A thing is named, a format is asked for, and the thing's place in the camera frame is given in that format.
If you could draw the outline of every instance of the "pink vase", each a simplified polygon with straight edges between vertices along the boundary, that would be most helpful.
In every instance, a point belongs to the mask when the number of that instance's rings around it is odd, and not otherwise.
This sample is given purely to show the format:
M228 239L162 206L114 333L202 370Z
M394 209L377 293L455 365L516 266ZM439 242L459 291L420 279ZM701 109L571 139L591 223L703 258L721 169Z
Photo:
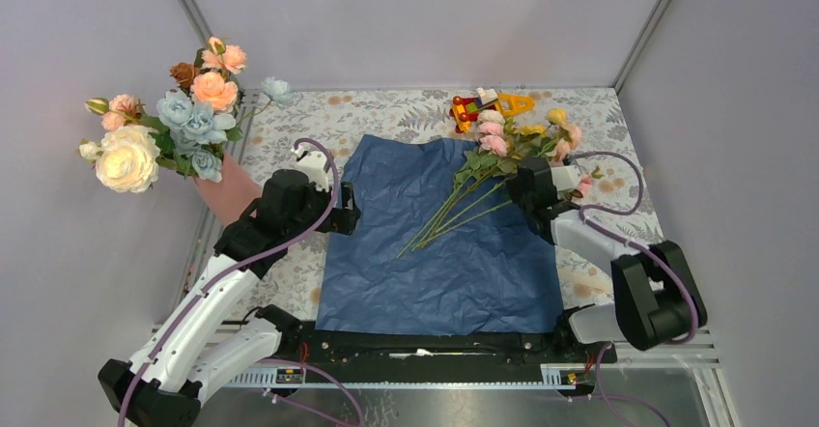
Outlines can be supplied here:
M239 163L229 154L222 161L222 181L192 178L199 195L223 226L233 223L255 198L262 196L262 188L250 179Z

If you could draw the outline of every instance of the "gray wall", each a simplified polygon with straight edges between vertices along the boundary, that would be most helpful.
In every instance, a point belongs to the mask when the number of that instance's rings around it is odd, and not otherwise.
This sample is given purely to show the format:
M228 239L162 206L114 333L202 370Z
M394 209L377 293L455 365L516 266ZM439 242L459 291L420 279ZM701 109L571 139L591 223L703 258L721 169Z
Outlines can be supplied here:
M610 84L657 0L197 0L298 88Z
M154 108L197 40L176 0L0 0L0 421L114 425L96 376L171 311L201 202L162 173L103 187L73 154L99 138L83 101Z
M815 425L817 8L675 0L621 96L746 426Z

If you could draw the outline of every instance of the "floral pattern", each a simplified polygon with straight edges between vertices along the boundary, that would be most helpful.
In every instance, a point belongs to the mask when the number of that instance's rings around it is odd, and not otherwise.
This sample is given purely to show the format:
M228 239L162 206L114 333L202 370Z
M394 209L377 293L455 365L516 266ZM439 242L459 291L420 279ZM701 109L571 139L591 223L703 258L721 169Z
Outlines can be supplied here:
M609 150L623 154L637 164L635 148L626 128L613 89L513 89L502 92L528 95L535 109L518 117L525 125L544 124L552 108L564 108L572 123L583 131L578 152ZM470 133L455 132L449 116L454 96L472 97L468 90L349 91L293 93L286 104L276 104L255 116L247 135L242 166L262 185L279 168L292 167L290 147L299 137L311 137L325 144L335 155L339 169L353 154L365 133L407 143L425 143L451 137L472 139ZM257 106L264 106L262 96ZM631 169L608 158L579 162L586 172L600 166L603 177L594 181L587 203L628 209L637 194L637 180ZM648 193L632 216L591 213L592 217L616 230L654 242L662 231ZM321 299L327 236L315 234L289 249L273 266L264 282L242 299L229 319L241 319L253 306L274 303L304 320L315 319ZM557 249L557 273L566 307L612 301L611 279L568 250Z

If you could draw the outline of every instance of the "blue sheet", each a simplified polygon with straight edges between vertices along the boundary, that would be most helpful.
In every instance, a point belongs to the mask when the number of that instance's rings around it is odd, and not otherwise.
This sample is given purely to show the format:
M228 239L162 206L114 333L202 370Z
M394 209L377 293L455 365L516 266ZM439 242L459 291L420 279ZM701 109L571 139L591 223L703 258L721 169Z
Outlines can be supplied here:
M514 205L396 259L451 193L464 151L474 145L361 139L343 179L354 184L362 216L351 236L330 236L317 328L416 335L553 329L563 310L554 247L528 231ZM506 200L498 190L470 213Z

